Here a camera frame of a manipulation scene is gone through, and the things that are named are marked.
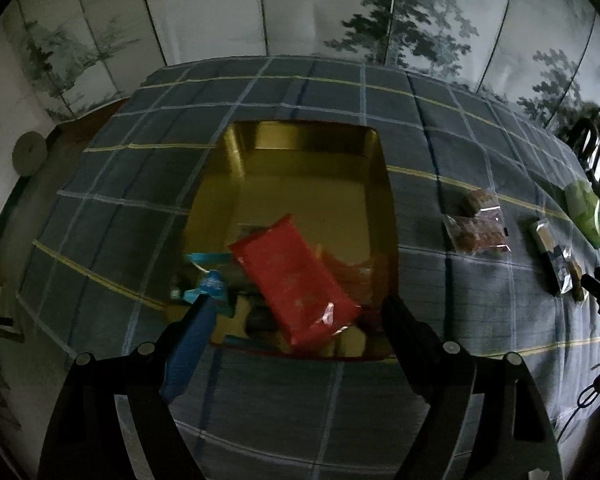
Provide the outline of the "dark sesame bar packet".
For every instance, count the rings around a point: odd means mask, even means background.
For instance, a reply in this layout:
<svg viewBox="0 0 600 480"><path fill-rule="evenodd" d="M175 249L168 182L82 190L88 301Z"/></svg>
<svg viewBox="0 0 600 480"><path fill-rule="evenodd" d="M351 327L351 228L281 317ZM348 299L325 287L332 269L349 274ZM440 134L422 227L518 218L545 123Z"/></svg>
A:
<svg viewBox="0 0 600 480"><path fill-rule="evenodd" d="M531 232L538 245L540 266L548 291L556 297L570 295L577 304L583 302L588 294L582 285L584 272L571 248L558 240L547 219L535 221Z"/></svg>

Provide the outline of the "clear long cookie packet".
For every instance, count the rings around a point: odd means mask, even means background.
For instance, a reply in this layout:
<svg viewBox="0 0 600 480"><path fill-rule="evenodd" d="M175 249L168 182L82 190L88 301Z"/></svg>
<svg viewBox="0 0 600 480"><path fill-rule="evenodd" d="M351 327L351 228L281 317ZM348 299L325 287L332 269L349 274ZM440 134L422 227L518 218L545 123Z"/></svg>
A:
<svg viewBox="0 0 600 480"><path fill-rule="evenodd" d="M479 209L472 217L443 217L446 234L457 252L509 252L500 206Z"/></svg>

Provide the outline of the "clear brown cake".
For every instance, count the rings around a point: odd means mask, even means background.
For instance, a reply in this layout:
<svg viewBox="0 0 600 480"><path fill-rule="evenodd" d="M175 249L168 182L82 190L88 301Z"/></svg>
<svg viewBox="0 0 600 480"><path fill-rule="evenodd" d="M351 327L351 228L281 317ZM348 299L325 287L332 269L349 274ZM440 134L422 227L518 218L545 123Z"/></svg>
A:
<svg viewBox="0 0 600 480"><path fill-rule="evenodd" d="M466 196L471 214L477 218L498 220L501 215L501 205L495 194L484 188L477 188Z"/></svg>

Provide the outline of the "orange snack packet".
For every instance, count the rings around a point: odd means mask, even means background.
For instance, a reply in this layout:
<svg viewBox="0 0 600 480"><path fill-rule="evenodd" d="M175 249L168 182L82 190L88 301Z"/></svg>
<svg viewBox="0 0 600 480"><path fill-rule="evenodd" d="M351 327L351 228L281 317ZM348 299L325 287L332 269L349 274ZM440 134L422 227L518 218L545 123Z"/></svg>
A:
<svg viewBox="0 0 600 480"><path fill-rule="evenodd" d="M376 304L377 272L373 258L349 264L322 249L318 258L332 274L342 290L361 308L373 309Z"/></svg>

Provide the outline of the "blue candy wrappers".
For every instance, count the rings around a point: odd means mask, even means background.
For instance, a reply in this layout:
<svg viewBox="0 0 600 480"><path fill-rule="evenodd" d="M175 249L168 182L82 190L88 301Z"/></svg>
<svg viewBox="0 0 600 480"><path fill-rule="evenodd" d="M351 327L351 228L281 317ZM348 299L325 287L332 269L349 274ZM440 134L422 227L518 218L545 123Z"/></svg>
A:
<svg viewBox="0 0 600 480"><path fill-rule="evenodd" d="M188 252L176 266L170 286L170 300L181 306L193 304L200 295L210 296L216 312L227 318L236 313L235 294L230 292L230 252Z"/></svg>

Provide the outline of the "red snack packet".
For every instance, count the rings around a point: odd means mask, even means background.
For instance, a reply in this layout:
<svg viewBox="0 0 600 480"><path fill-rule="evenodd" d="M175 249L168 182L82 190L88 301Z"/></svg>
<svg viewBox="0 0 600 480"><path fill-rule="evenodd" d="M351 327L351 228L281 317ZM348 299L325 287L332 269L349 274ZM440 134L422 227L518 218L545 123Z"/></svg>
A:
<svg viewBox="0 0 600 480"><path fill-rule="evenodd" d="M291 350L321 347L360 314L289 214L230 244L230 252L260 290Z"/></svg>

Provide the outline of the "green tissue pack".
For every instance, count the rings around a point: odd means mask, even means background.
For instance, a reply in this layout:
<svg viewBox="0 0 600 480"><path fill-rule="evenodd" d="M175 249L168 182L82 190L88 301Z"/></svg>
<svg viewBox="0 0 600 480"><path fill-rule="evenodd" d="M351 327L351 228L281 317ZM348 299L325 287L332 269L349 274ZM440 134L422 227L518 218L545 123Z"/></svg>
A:
<svg viewBox="0 0 600 480"><path fill-rule="evenodd" d="M595 249L600 249L600 199L588 181L577 180L565 187L569 218Z"/></svg>

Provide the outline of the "plaid blue grey tablecloth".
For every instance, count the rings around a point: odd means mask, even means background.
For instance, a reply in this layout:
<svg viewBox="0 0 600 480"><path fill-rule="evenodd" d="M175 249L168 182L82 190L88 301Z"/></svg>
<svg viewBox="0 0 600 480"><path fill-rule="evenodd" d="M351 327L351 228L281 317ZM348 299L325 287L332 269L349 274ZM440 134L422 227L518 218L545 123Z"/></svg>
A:
<svg viewBox="0 0 600 480"><path fill-rule="evenodd" d="M577 157L505 105L442 82L314 58L221 58L158 70L96 134L59 191L20 301L67 358L158 335L178 244L214 252L285 214L347 263L399 252L400 293L471 350L521 351L571 467L591 423L600 317L543 287L528 226L568 220Z"/></svg>

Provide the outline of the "red gold toffee tin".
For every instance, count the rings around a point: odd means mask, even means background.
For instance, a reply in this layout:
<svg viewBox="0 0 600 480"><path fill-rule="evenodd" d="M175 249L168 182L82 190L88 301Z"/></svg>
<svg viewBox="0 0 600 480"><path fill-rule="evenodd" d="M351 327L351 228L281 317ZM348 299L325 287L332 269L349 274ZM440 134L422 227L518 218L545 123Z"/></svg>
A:
<svg viewBox="0 0 600 480"><path fill-rule="evenodd" d="M271 356L379 361L398 233L376 130L234 122L212 148L183 232L166 315L216 300L210 342Z"/></svg>

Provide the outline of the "painted folding screen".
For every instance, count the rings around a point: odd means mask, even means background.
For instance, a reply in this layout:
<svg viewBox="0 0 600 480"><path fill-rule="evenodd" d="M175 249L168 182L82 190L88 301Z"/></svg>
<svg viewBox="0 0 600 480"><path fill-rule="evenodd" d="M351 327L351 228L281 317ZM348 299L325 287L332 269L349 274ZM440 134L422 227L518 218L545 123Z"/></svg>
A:
<svg viewBox="0 0 600 480"><path fill-rule="evenodd" d="M58 122L128 96L162 66L246 55L400 67L544 127L600 107L590 0L12 0L2 24Z"/></svg>

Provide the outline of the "round stone millstone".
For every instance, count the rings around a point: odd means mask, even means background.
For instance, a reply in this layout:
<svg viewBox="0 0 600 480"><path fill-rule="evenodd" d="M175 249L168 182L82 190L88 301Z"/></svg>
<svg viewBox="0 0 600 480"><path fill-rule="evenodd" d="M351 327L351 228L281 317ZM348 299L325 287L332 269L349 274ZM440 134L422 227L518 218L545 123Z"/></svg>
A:
<svg viewBox="0 0 600 480"><path fill-rule="evenodd" d="M20 177L32 177L47 158L44 136L36 131L27 131L20 136L12 150L12 166Z"/></svg>

